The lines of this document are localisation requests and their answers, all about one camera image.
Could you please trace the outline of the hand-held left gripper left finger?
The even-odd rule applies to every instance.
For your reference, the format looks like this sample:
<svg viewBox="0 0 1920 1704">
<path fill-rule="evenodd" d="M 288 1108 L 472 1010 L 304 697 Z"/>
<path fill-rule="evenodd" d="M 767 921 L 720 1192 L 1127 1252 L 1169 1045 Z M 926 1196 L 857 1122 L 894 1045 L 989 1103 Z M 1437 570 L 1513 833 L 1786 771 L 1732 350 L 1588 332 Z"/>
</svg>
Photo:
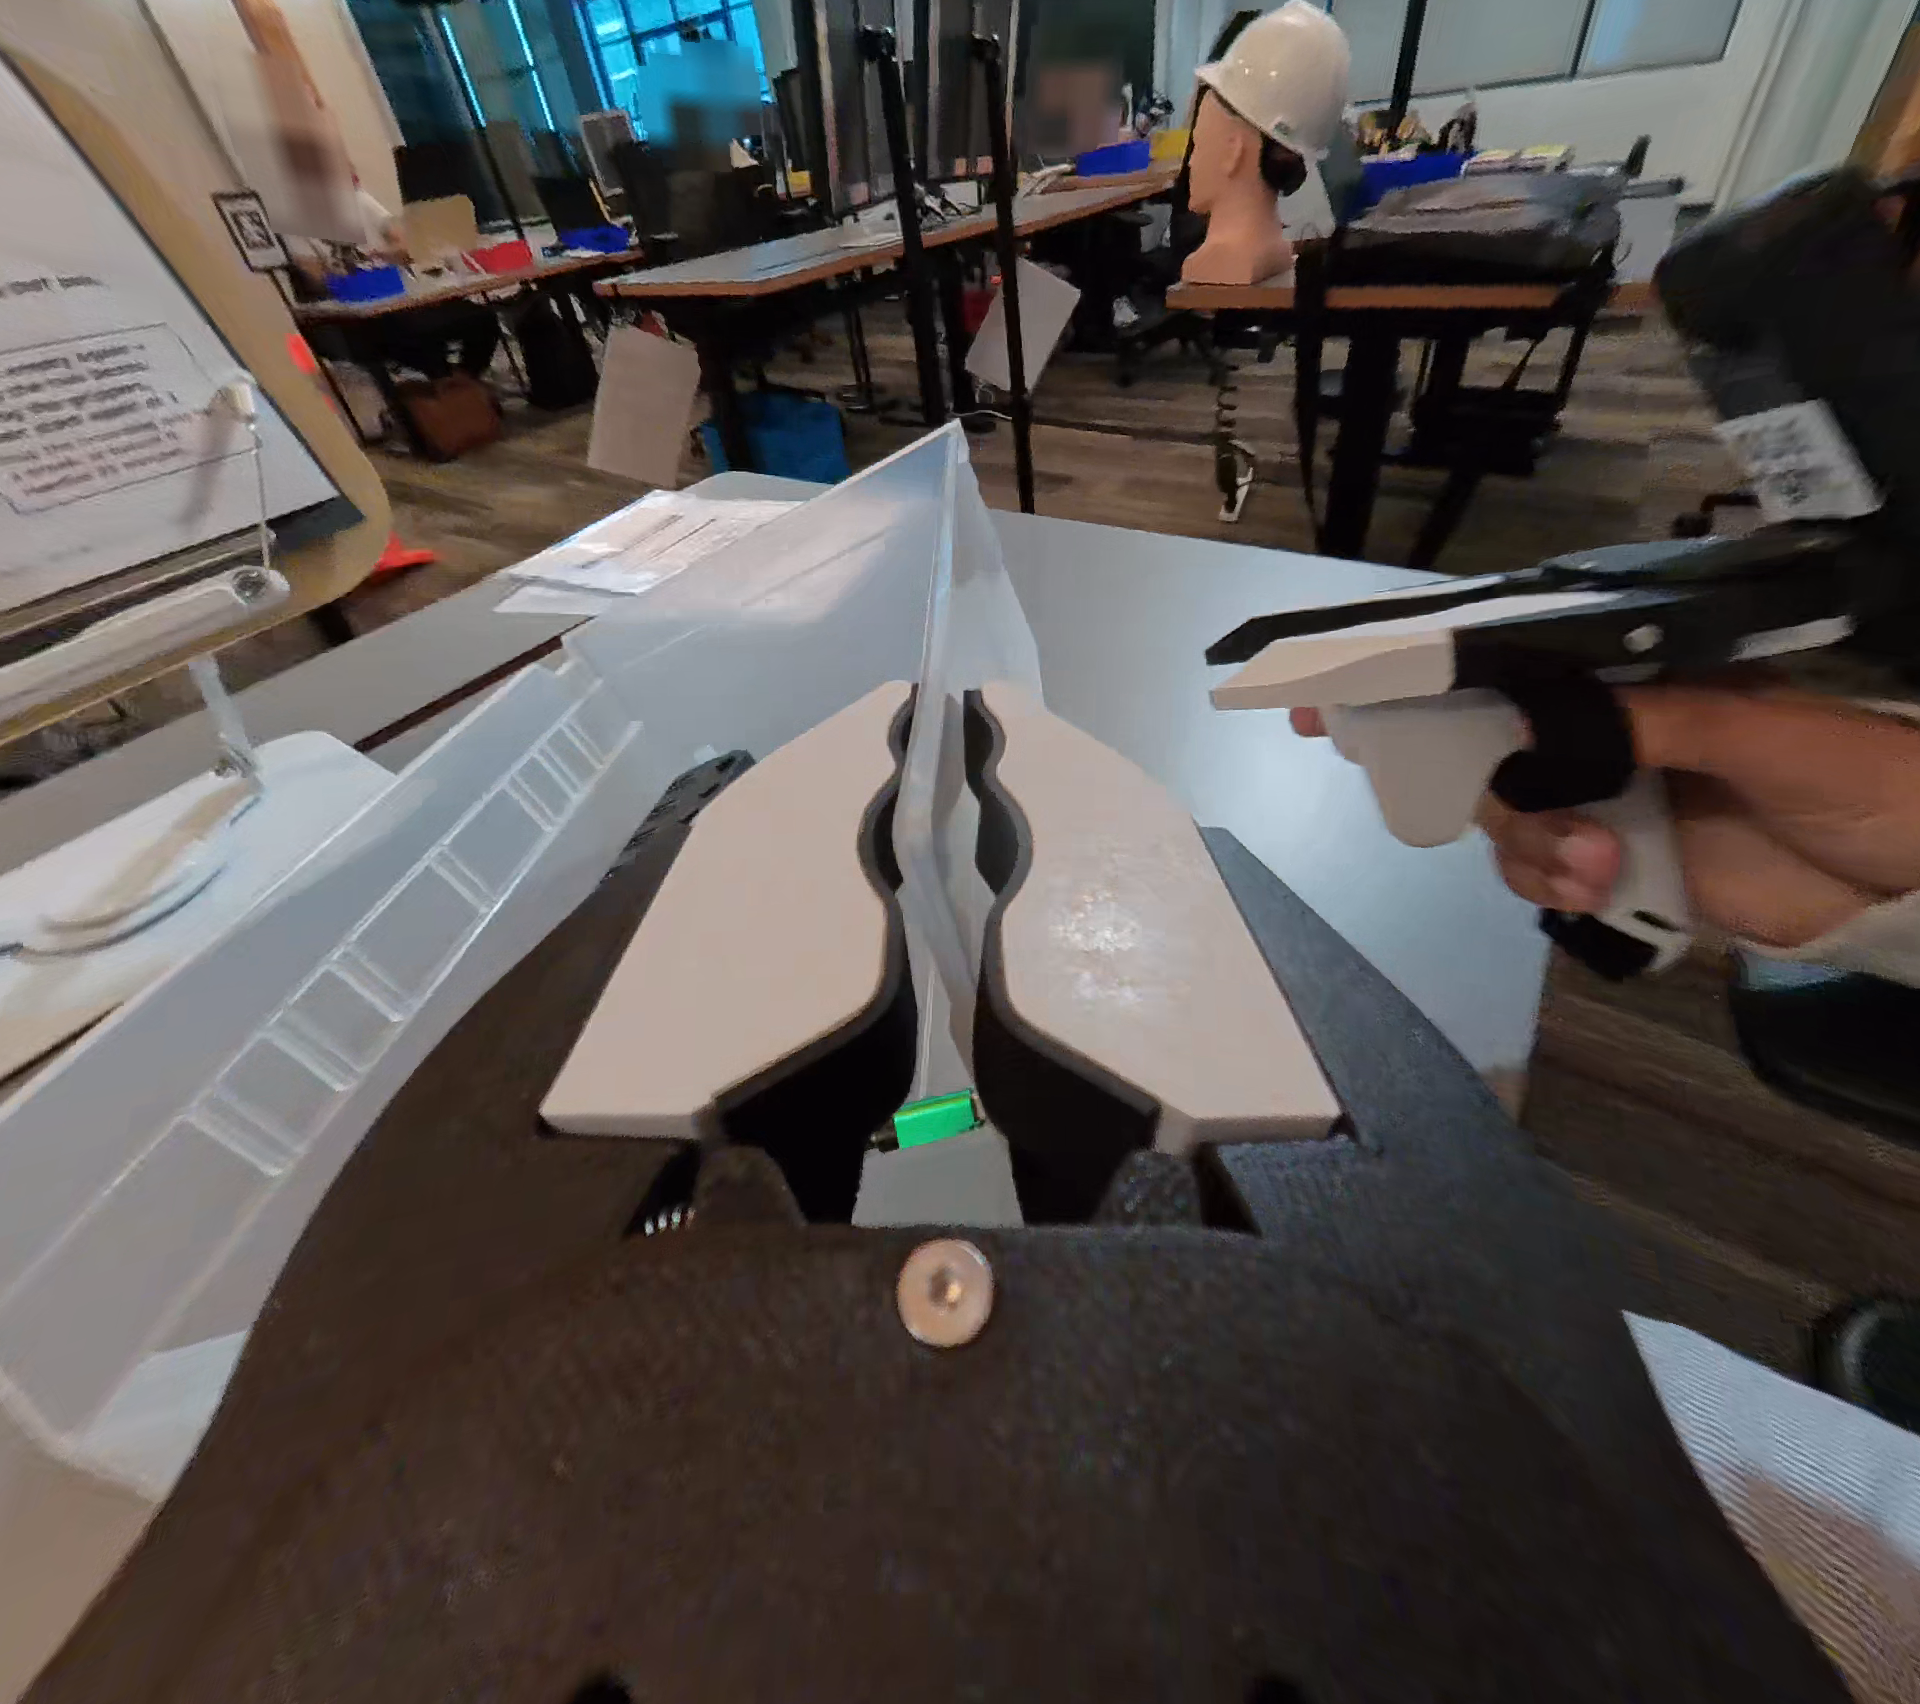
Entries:
<svg viewBox="0 0 1920 1704">
<path fill-rule="evenodd" d="M 760 1146 L 808 1223 L 851 1223 L 917 1073 L 893 843 L 915 711 L 885 679 L 693 815 L 540 1103 L 549 1128 Z"/>
</svg>

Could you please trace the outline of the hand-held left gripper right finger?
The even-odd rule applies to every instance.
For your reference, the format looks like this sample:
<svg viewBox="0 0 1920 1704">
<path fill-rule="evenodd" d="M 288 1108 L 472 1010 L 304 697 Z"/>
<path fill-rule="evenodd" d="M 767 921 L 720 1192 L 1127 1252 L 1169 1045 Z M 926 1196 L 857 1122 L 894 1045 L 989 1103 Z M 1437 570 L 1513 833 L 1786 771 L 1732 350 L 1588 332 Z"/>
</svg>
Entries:
<svg viewBox="0 0 1920 1704">
<path fill-rule="evenodd" d="M 962 697 L 989 887 L 970 1080 L 1026 1223 L 1091 1223 L 1138 1153 L 1327 1145 L 1337 1090 L 1191 813 L 1026 686 Z"/>
</svg>

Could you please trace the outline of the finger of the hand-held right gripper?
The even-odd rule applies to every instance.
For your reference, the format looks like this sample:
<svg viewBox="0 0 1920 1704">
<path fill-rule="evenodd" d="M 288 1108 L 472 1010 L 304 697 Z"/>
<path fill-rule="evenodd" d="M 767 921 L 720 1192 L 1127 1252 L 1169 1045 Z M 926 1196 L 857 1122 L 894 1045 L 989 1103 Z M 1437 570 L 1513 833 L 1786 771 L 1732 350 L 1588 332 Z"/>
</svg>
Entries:
<svg viewBox="0 0 1920 1704">
<path fill-rule="evenodd" d="M 1372 708 L 1454 691 L 1455 636 L 1442 629 L 1353 629 L 1273 640 L 1211 690 L 1214 711 Z"/>
<path fill-rule="evenodd" d="M 1278 615 L 1252 615 L 1235 630 L 1219 636 L 1205 648 L 1211 666 L 1246 666 L 1274 640 L 1304 640 L 1304 636 L 1331 636 L 1367 624 L 1410 624 L 1410 620 L 1455 620 L 1475 605 L 1507 605 L 1507 602 L 1538 602 L 1538 598 L 1566 598 L 1566 593 L 1618 593 L 1616 570 L 1550 560 L 1525 570 L 1502 570 L 1502 576 L 1470 576 L 1470 580 L 1437 580 L 1427 589 L 1397 589 L 1353 602 L 1327 602 L 1327 605 L 1304 605 Z"/>
</svg>

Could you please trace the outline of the person's right forearm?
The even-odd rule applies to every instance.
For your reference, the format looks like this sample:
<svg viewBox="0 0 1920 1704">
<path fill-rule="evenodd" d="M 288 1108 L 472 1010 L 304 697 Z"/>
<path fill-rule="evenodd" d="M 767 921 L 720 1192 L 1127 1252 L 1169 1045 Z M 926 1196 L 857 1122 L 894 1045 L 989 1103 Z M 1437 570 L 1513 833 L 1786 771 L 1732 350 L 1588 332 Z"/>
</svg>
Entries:
<svg viewBox="0 0 1920 1704">
<path fill-rule="evenodd" d="M 1806 941 L 1806 945 L 1762 945 L 1736 941 L 1741 953 L 1762 961 L 1790 961 L 1843 977 L 1877 977 L 1901 991 L 1920 984 L 1920 892 L 1882 899 L 1859 918 Z"/>
</svg>

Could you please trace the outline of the person's right hand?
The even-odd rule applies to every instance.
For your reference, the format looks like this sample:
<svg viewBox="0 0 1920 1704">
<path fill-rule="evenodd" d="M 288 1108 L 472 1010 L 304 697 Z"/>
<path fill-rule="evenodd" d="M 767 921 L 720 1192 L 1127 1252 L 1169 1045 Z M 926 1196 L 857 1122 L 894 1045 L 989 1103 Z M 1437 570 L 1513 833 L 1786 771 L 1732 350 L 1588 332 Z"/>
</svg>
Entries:
<svg viewBox="0 0 1920 1704">
<path fill-rule="evenodd" d="M 1916 711 L 1762 679 L 1625 686 L 1616 701 L 1670 780 L 1689 908 L 1732 945 L 1806 945 L 1920 892 Z"/>
</svg>

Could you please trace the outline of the small green connector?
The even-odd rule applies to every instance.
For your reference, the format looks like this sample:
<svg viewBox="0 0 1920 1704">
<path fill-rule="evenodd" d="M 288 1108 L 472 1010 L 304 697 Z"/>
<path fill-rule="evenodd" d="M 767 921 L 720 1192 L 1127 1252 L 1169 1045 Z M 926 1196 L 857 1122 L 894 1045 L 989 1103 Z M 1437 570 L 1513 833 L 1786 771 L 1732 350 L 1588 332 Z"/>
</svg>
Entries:
<svg viewBox="0 0 1920 1704">
<path fill-rule="evenodd" d="M 911 1146 L 932 1146 L 932 1145 L 967 1140 L 981 1124 L 985 1124 L 985 1103 L 970 1084 L 948 1094 L 924 1094 L 901 1103 L 875 1124 L 868 1153 L 893 1158 Z"/>
</svg>

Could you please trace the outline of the black equipment case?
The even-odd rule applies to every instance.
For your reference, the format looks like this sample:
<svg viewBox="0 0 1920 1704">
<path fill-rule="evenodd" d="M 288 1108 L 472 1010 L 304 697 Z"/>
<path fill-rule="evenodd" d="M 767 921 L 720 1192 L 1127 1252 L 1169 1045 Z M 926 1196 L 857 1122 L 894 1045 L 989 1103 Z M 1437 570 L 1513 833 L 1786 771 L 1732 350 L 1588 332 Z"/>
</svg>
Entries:
<svg viewBox="0 0 1920 1704">
<path fill-rule="evenodd" d="M 1386 192 L 1331 237 L 1327 284 L 1573 284 L 1616 241 L 1616 174 L 1475 174 Z"/>
</svg>

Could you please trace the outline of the wooden-edged work table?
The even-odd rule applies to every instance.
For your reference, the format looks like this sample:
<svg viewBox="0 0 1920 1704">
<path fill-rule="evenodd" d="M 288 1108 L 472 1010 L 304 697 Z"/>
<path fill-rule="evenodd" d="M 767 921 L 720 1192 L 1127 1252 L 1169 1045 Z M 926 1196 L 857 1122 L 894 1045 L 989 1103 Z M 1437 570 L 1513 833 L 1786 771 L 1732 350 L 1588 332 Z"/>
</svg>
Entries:
<svg viewBox="0 0 1920 1704">
<path fill-rule="evenodd" d="M 1152 205 L 1169 195 L 1173 175 L 1173 166 L 1143 166 L 1113 179 L 1070 175 L 1055 192 L 1017 199 L 1017 241 L 1027 249 L 1037 233 Z M 942 293 L 967 251 L 999 256 L 991 206 L 924 225 L 932 373 L 917 373 L 917 391 L 932 402 L 936 424 L 946 418 L 948 385 L 956 388 L 942 338 Z M 616 272 L 605 280 L 597 297 L 623 313 L 664 313 L 664 324 L 697 350 L 711 418 L 733 448 L 739 377 L 777 352 L 786 334 L 818 313 L 901 293 L 901 270 L 901 233 L 843 225 Z"/>
<path fill-rule="evenodd" d="M 605 280 L 643 262 L 648 251 L 637 249 L 623 256 L 549 256 L 508 280 L 404 272 L 412 293 L 403 301 L 338 305 L 324 297 L 296 301 L 291 318 L 324 368 L 349 364 L 370 377 L 384 418 L 404 448 L 392 408 L 392 385 L 404 377 L 466 373 L 505 402 L 495 385 L 495 359 L 505 359 L 525 408 L 542 414 L 589 408 L 599 364 L 582 313 Z"/>
<path fill-rule="evenodd" d="M 1442 477 L 1410 567 L 1436 570 L 1485 477 L 1532 477 L 1557 433 L 1599 318 L 1639 318 L 1648 284 L 1606 270 L 1550 284 L 1180 284 L 1163 305 L 1214 328 L 1291 346 L 1291 439 L 1314 552 L 1358 560 L 1392 424 L 1410 414 L 1405 469 Z"/>
</svg>

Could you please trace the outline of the white paper sheet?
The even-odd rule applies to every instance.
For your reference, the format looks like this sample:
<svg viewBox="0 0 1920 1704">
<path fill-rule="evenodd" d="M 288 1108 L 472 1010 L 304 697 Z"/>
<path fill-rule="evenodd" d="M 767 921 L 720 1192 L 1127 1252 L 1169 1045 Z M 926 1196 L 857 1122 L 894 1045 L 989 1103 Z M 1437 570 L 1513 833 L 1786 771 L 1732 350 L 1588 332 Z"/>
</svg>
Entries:
<svg viewBox="0 0 1920 1704">
<path fill-rule="evenodd" d="M 796 499 L 711 499 L 653 488 L 632 506 L 508 567 L 495 615 L 605 615 L 686 570 L 729 552 L 739 540 L 781 520 Z"/>
</svg>

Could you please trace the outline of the mannequin head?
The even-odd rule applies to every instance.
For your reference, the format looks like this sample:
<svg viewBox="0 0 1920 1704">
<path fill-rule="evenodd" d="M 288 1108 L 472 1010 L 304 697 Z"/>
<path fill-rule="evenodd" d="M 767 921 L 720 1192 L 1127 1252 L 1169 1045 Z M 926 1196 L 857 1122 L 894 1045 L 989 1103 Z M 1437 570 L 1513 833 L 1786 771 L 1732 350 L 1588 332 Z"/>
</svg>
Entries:
<svg viewBox="0 0 1920 1704">
<path fill-rule="evenodd" d="M 1187 214 L 1205 231 L 1184 262 L 1184 285 L 1291 284 L 1296 249 L 1331 233 L 1321 164 L 1263 136 L 1211 84 L 1195 93 Z"/>
</svg>

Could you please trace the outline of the white hanging sheet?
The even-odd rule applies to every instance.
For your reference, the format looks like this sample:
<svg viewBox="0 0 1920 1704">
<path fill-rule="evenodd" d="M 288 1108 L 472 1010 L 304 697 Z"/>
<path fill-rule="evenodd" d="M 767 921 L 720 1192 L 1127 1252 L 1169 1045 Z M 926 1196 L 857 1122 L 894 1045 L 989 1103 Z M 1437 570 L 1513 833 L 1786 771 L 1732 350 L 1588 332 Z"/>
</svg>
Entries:
<svg viewBox="0 0 1920 1704">
<path fill-rule="evenodd" d="M 589 427 L 589 469 L 643 488 L 681 488 L 697 424 L 697 350 L 648 328 L 610 328 Z"/>
<path fill-rule="evenodd" d="M 1017 385 L 1037 391 L 1044 364 L 1076 318 L 1076 305 L 1081 285 L 1074 280 L 1017 256 L 1017 285 L 999 284 L 989 313 L 970 334 L 967 377 L 1002 396 L 1009 396 Z"/>
</svg>

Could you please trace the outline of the black clamp pole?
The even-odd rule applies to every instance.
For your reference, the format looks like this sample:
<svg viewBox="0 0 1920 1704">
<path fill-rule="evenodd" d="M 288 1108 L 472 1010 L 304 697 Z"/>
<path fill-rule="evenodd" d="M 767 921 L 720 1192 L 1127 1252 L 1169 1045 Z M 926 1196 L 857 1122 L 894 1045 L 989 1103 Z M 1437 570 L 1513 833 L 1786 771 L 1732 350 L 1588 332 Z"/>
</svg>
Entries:
<svg viewBox="0 0 1920 1704">
<path fill-rule="evenodd" d="M 981 69 L 981 99 L 989 109 L 989 164 L 991 164 L 991 251 L 999 251 L 999 310 L 1002 310 L 1002 352 L 1008 352 L 1008 418 L 1017 448 L 1017 488 L 1020 513 L 1037 513 L 1034 488 L 1034 391 L 1026 373 L 1026 313 L 1020 313 L 1020 233 L 1017 233 L 1017 148 L 1009 148 L 1009 109 L 1002 79 L 1002 43 L 989 31 L 970 31 L 970 60 Z"/>
<path fill-rule="evenodd" d="M 901 284 L 904 284 L 904 313 L 917 359 L 917 408 L 926 427 L 948 424 L 948 385 L 946 385 L 946 359 L 942 359 L 942 328 L 936 328 L 936 280 L 924 249 L 924 218 L 917 218 L 917 175 L 911 161 L 911 114 L 904 114 L 904 84 L 901 84 L 901 56 L 894 56 L 894 31 L 893 27 L 859 27 L 857 36 L 866 65 L 879 79 L 879 107 L 883 107 L 883 134 L 885 134 L 885 164 L 894 185 L 894 225 L 901 225 Z"/>
</svg>

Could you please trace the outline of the blue bag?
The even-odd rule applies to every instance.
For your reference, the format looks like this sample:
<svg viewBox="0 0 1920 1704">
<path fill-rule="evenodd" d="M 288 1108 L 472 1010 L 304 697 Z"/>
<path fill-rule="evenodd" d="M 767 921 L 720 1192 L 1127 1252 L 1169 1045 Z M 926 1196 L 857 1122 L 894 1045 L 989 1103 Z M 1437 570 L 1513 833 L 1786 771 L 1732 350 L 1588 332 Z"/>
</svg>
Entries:
<svg viewBox="0 0 1920 1704">
<path fill-rule="evenodd" d="M 733 408 L 744 469 L 786 481 L 840 486 L 851 477 L 843 409 L 820 391 L 754 388 Z"/>
</svg>

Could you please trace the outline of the white hard hat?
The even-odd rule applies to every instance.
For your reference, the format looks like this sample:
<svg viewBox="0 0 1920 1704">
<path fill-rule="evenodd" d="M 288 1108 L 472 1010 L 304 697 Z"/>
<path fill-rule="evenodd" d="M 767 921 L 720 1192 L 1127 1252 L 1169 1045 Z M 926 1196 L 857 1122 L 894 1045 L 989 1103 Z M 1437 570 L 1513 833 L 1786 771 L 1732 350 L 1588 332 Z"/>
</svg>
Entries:
<svg viewBox="0 0 1920 1704">
<path fill-rule="evenodd" d="M 1349 107 L 1349 41 L 1327 7 L 1286 0 L 1201 60 L 1195 84 L 1268 140 L 1321 164 Z"/>
</svg>

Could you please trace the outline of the brown bag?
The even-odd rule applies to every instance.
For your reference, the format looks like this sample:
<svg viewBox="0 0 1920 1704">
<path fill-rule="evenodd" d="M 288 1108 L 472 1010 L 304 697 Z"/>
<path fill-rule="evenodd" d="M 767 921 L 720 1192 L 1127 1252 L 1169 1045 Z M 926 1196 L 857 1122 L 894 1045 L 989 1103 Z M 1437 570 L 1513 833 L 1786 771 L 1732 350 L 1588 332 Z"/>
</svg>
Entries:
<svg viewBox="0 0 1920 1704">
<path fill-rule="evenodd" d="M 392 385 L 392 408 L 412 454 L 423 464 L 458 464 L 505 439 L 495 388 L 466 373 L 404 377 Z"/>
</svg>

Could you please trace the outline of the person's dark shoe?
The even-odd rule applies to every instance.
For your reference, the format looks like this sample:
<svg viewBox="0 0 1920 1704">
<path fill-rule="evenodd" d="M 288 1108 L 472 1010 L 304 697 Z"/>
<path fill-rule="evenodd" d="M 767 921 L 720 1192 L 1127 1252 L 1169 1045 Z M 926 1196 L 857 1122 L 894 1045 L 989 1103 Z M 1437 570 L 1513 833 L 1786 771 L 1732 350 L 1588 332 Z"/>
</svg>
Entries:
<svg viewBox="0 0 1920 1704">
<path fill-rule="evenodd" d="M 1810 1381 L 1898 1431 L 1920 1431 L 1920 1303 L 1859 1300 L 1810 1327 Z"/>
</svg>

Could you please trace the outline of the wooden document stand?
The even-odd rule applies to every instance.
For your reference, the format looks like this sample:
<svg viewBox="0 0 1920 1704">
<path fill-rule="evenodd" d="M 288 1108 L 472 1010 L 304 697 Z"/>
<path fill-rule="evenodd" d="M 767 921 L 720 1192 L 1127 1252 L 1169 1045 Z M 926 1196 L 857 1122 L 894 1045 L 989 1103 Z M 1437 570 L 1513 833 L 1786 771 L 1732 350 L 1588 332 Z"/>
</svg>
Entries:
<svg viewBox="0 0 1920 1704">
<path fill-rule="evenodd" d="M 5 864 L 5 1094 L 237 929 L 392 771 L 256 740 L 222 655 L 357 581 L 370 472 L 243 264 L 102 99 L 5 41 L 5 794 L 34 740 L 185 673 L 208 769 Z"/>
</svg>

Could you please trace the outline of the marker tag on pole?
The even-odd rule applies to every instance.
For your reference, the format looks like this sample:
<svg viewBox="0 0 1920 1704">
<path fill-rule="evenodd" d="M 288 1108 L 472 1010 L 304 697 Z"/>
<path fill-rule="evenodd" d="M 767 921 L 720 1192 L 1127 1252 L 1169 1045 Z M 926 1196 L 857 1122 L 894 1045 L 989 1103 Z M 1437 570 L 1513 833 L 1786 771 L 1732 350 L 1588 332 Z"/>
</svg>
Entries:
<svg viewBox="0 0 1920 1704">
<path fill-rule="evenodd" d="M 274 280 L 291 270 L 288 241 L 274 231 L 274 218 L 256 192 L 218 192 L 210 206 L 249 272 Z"/>
</svg>

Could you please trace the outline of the person's grey striped trousers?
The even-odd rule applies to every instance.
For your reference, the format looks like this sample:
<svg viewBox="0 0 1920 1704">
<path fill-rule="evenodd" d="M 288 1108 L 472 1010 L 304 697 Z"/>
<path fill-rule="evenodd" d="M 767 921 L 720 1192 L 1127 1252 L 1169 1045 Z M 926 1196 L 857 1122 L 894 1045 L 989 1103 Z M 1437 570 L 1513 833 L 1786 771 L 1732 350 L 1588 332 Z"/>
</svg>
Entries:
<svg viewBox="0 0 1920 1704">
<path fill-rule="evenodd" d="M 1920 1694 L 1920 1438 L 1680 1324 L 1625 1315 L 1720 1518 L 1852 1698 Z"/>
</svg>

